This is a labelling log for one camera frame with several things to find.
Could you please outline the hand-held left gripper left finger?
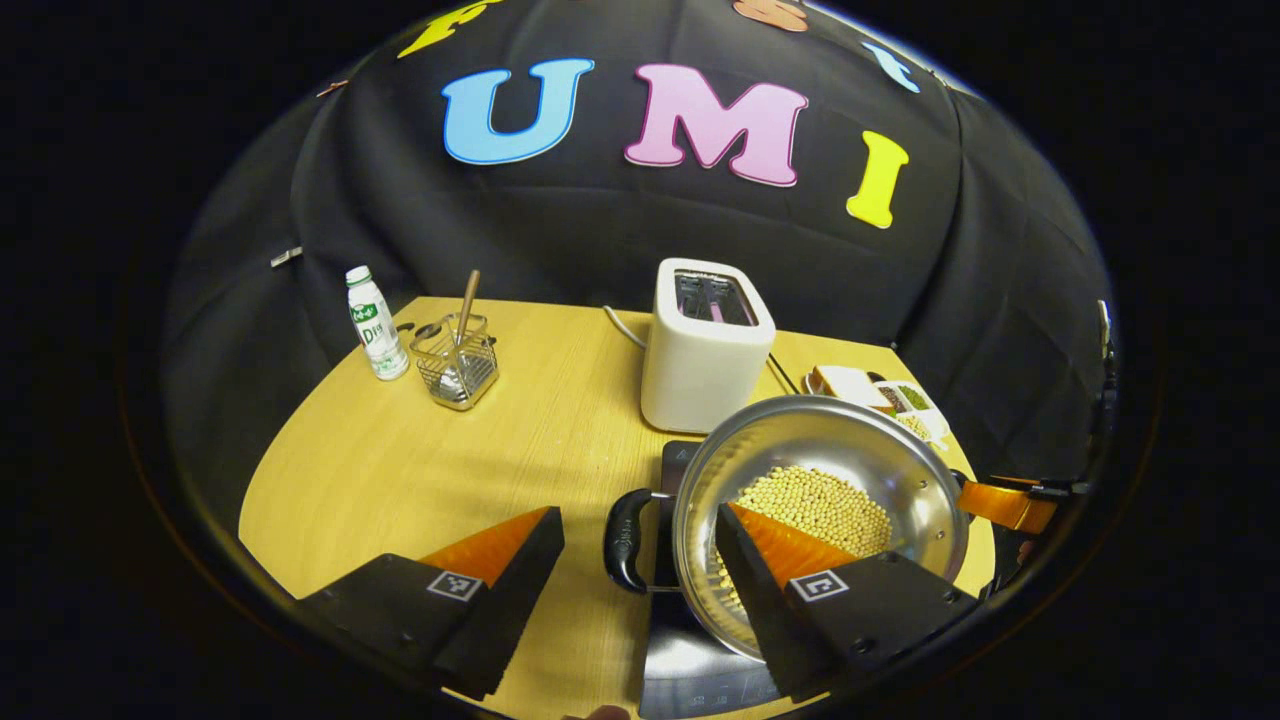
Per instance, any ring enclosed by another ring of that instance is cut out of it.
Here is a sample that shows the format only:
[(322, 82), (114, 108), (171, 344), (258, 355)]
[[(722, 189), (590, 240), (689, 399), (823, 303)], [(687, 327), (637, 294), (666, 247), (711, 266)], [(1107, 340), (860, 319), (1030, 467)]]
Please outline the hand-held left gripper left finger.
[(426, 685), (484, 700), (563, 548), (561, 510), (544, 506), (420, 559), (381, 553), (301, 603)]

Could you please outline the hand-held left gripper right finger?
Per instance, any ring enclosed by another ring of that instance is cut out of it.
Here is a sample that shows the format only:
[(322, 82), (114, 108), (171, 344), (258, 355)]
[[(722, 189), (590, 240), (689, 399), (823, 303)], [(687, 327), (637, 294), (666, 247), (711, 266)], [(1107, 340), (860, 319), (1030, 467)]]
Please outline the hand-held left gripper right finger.
[(796, 702), (884, 680), (979, 605), (901, 553), (858, 559), (739, 503), (717, 509), (716, 547), (774, 685)]

